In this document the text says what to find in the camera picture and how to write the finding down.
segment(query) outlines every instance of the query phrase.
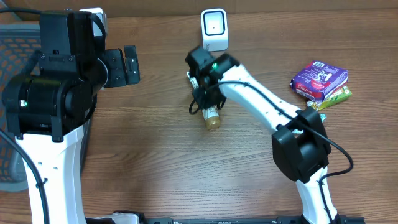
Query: cable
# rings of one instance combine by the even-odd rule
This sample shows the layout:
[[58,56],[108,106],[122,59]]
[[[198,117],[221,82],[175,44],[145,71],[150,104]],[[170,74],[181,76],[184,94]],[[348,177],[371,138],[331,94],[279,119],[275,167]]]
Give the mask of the cable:
[[20,73],[24,75],[30,75],[35,68],[37,62],[39,61],[40,54],[41,51],[35,50],[35,52],[29,57],[26,65],[24,66],[24,68],[22,68]]
[[[266,96],[262,91],[260,91],[258,88],[256,88],[255,86],[251,85],[250,83],[247,82],[241,82],[241,81],[223,81],[223,82],[219,82],[215,85],[209,86],[206,90],[211,90],[214,89],[220,85],[224,85],[224,84],[238,84],[238,85],[243,85],[245,87],[249,87],[251,89],[253,89],[254,91],[256,91],[258,94],[260,94],[271,106],[273,106],[275,108],[275,110],[277,110],[280,114],[284,115],[286,118],[290,119],[291,121],[295,122],[297,125],[299,125],[302,129],[309,131],[310,133],[322,138],[323,140],[325,140],[326,142],[328,142],[329,144],[331,144],[332,146],[334,146],[335,148],[337,148],[341,153],[344,154],[344,156],[347,157],[348,161],[349,161],[349,167],[345,170],[342,171],[338,171],[338,172],[333,172],[330,174],[325,174],[323,176],[320,177],[319,179],[319,189],[321,192],[321,196],[322,196],[322,200],[323,200],[323,204],[325,206],[325,210],[326,213],[328,214],[328,218],[330,220],[331,224],[334,224],[334,220],[331,217],[328,205],[326,203],[326,198],[325,198],[325,193],[323,192],[323,180],[327,177],[333,177],[333,176],[337,176],[337,175],[342,175],[342,174],[346,174],[349,171],[351,171],[354,168],[354,161],[351,158],[351,156],[339,145],[337,145],[337,143],[333,142],[332,140],[328,139],[327,137],[323,136],[322,134],[320,134],[319,132],[317,132],[316,130],[308,127],[307,125],[303,124],[301,121],[299,121],[296,118],[291,117],[289,114],[287,114],[283,109],[279,108],[272,100],[270,100],[268,98],[268,96]],[[190,113],[192,110],[192,106],[194,104],[195,100],[191,103],[190,106]]]
[[97,107],[97,95],[95,95],[93,98],[93,103],[91,104],[91,108],[88,114],[86,115],[85,122],[87,122],[93,116],[96,107]]
[[219,110],[223,109],[225,101],[226,101],[226,98],[221,102],[221,105],[218,103],[217,104],[217,109],[219,109]]
[[39,189],[40,199],[42,200],[42,207],[43,207],[43,216],[44,216],[44,224],[50,223],[49,217],[49,205],[47,203],[47,196],[44,190],[44,183],[47,181],[47,178],[42,181],[39,171],[37,170],[35,164],[33,163],[32,159],[26,154],[26,152],[17,144],[15,143],[2,129],[0,129],[0,136],[7,141],[26,161],[27,165],[31,169],[33,176],[36,179],[36,187]]
[[102,37],[100,37],[101,39],[98,40],[99,37],[94,37],[94,41],[97,43],[99,49],[101,51],[104,51],[105,50],[105,38],[106,38],[106,31],[105,31],[104,24],[102,23],[101,19],[94,13],[91,14],[90,18],[98,26],[98,28],[100,29],[100,31],[102,33]]
[[102,65],[104,66],[104,68],[106,70],[106,81],[105,81],[104,85],[102,86],[102,88],[105,88],[105,85],[108,83],[108,80],[109,80],[109,71],[108,71],[108,68],[105,65],[105,63],[100,58],[97,58],[97,60],[99,60],[102,63]]
[[199,106],[198,106],[198,108],[194,112],[192,112],[192,107],[195,104],[195,102],[196,102],[195,99],[193,99],[192,102],[191,102],[191,105],[189,105],[189,113],[192,114],[192,115],[196,114],[199,111],[199,109],[200,109]]
[[35,10],[35,9],[24,9],[24,8],[4,8],[0,9],[0,13],[4,12],[24,12],[24,13],[31,13],[31,14],[38,14],[40,15],[42,11]]

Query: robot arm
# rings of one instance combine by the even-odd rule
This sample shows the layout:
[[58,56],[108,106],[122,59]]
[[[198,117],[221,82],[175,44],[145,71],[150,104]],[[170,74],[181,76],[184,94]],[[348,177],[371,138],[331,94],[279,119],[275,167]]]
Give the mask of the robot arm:
[[[318,132],[326,136],[318,113],[311,109],[300,111],[298,107],[281,100],[257,82],[243,65],[227,54],[215,59],[199,47],[189,53],[186,61],[190,66],[191,76],[197,78],[200,85],[207,89],[206,94],[199,90],[193,91],[198,106],[207,108],[229,98],[259,119],[272,134],[275,163],[289,179],[296,182],[303,202],[305,221],[311,224],[331,223],[318,184],[320,177],[327,173],[327,154],[330,153],[330,145],[305,131],[295,138],[291,131],[298,127],[245,83],[259,90],[289,116],[318,128]],[[331,202],[326,180],[323,183],[326,204],[332,219],[335,219],[337,211]]]
[[[105,50],[105,37],[106,17],[100,8],[41,12],[40,53],[33,55],[37,59],[28,63],[30,69],[14,76],[2,93],[8,130],[43,183],[36,183],[24,161],[33,224],[139,221],[136,214],[85,218],[83,213],[80,151],[84,124],[94,112],[96,94],[102,87],[139,81],[135,46],[125,46],[124,61],[121,49]],[[40,75],[30,75],[37,61]],[[44,189],[47,209],[39,187]]]

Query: white device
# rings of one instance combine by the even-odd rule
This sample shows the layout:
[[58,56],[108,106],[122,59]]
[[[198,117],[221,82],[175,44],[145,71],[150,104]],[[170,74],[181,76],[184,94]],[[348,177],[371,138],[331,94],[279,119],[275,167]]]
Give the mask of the white device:
[[200,15],[203,48],[208,51],[228,48],[228,23],[224,9],[207,9]]

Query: black clamp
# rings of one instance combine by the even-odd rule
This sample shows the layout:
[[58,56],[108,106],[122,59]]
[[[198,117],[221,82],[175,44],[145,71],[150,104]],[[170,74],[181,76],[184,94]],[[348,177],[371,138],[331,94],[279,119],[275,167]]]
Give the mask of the black clamp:
[[192,112],[192,106],[190,106],[190,113],[195,114],[199,109],[207,109],[214,105],[221,109],[226,101],[225,96],[219,88],[209,87],[216,85],[226,71],[233,66],[238,66],[240,62],[229,54],[214,58],[209,51],[200,46],[191,50],[185,61],[189,65],[190,76],[195,77],[199,84],[199,88],[192,91],[198,109]]
[[105,50],[104,62],[109,75],[105,88],[122,87],[140,82],[136,46],[125,45],[124,54],[125,59],[123,59],[121,49]]
[[44,181],[43,181],[43,182],[41,182],[41,183],[39,183],[39,184],[36,184],[36,188],[38,189],[38,188],[42,187],[45,183],[47,183],[47,181],[48,181],[48,179],[47,179],[47,178],[44,178]]
[[[304,111],[297,111],[297,114],[295,119],[327,137],[316,110],[307,108]],[[277,129],[272,135],[274,162],[290,180],[307,183],[316,171],[329,164],[328,155],[331,147],[327,141],[306,130],[297,137],[294,136],[293,130],[302,130],[302,127],[294,121],[285,126],[279,125]]]

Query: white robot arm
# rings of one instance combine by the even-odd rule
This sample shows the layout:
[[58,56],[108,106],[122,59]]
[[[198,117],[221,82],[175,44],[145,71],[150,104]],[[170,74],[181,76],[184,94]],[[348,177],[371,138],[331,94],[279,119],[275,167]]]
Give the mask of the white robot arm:
[[[291,115],[291,117],[296,117],[296,111],[300,110],[300,108],[297,106],[291,105],[281,100],[266,87],[257,82],[243,65],[234,66],[225,72],[220,82],[227,81],[241,81],[250,83],[252,86],[263,92],[263,94],[265,94],[275,104],[277,104],[279,108]],[[251,88],[237,84],[224,84],[220,85],[219,88],[225,97],[239,103],[251,114],[253,114],[254,117],[259,119],[271,134],[277,131],[278,125],[286,125],[288,122],[290,122],[290,119],[280,114],[267,100],[265,100],[260,94]],[[296,181],[296,186],[303,202],[303,215],[311,224],[330,223],[321,198],[318,184],[320,177],[325,175],[327,170],[327,167],[319,169],[311,176],[310,181],[305,184],[300,180]],[[326,180],[324,180],[323,183],[323,191],[325,193],[326,202],[328,204],[332,218],[334,219],[337,215],[337,210],[334,208],[331,202]]]
[[[330,146],[323,145],[324,142],[319,144],[318,140],[312,142],[313,139],[310,138],[313,136],[308,138],[311,135],[309,134],[306,137],[298,137],[298,145],[293,144],[294,147],[289,148],[289,144],[295,142],[295,137],[290,132],[292,130],[282,128],[288,126],[290,129],[294,129],[291,119],[298,116],[298,113],[301,112],[300,108],[275,96],[257,82],[242,64],[228,54],[215,59],[210,53],[199,47],[189,53],[186,62],[190,66],[191,77],[195,77],[202,86],[202,90],[193,90],[194,100],[198,103],[198,106],[201,109],[207,108],[228,98],[246,108],[254,117],[259,119],[272,134],[275,163],[288,178],[296,182],[303,203],[305,221],[311,224],[331,223],[337,216],[337,210],[331,202],[326,179],[323,180],[322,188],[327,207],[325,207],[319,187],[320,178],[327,173],[327,154],[330,153],[330,150],[328,150]],[[310,116],[318,116],[318,120],[320,120],[317,112],[311,111],[309,113],[312,114]],[[323,130],[324,136],[326,136],[323,126],[319,128],[321,128],[321,131]],[[309,159],[309,157],[319,156],[318,153],[321,155],[319,160]],[[292,158],[295,156],[302,157],[302,163],[296,162],[295,158]]]
[[[85,218],[80,185],[80,150],[83,126],[64,135],[63,142],[54,143],[50,135],[24,134],[18,145],[32,159],[40,176],[45,178],[44,188],[49,205],[50,223],[90,224],[96,220],[112,220],[114,224],[138,224],[136,213],[114,212],[103,217]],[[32,170],[24,161],[29,186],[33,224],[43,224],[42,201]]]

